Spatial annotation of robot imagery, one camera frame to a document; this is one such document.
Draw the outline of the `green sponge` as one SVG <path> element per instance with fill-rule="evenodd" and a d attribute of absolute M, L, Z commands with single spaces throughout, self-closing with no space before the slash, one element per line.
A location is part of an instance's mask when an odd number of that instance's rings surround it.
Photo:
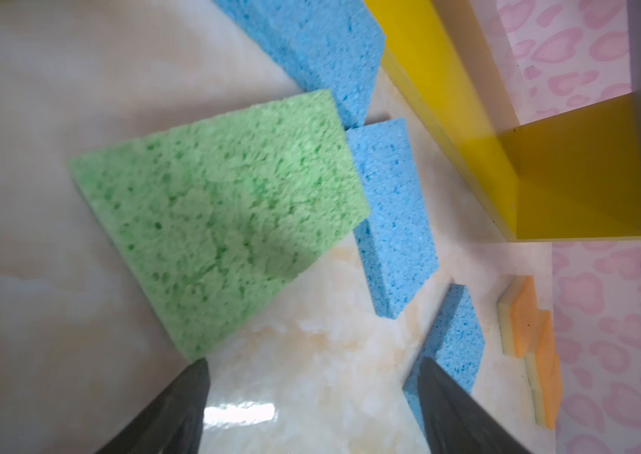
<path fill-rule="evenodd" d="M 370 214 L 327 90 L 87 152 L 70 170 L 188 361 Z"/>

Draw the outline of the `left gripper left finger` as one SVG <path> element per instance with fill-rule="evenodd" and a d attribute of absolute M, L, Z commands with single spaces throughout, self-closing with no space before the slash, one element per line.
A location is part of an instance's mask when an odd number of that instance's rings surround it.
<path fill-rule="evenodd" d="M 100 453 L 197 453 L 211 378 L 208 362 L 187 366 Z"/>

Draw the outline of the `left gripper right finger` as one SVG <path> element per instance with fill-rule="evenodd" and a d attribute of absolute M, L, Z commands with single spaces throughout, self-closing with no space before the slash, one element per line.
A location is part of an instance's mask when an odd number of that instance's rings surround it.
<path fill-rule="evenodd" d="M 417 385 L 432 453 L 529 452 L 433 359 L 422 360 Z"/>

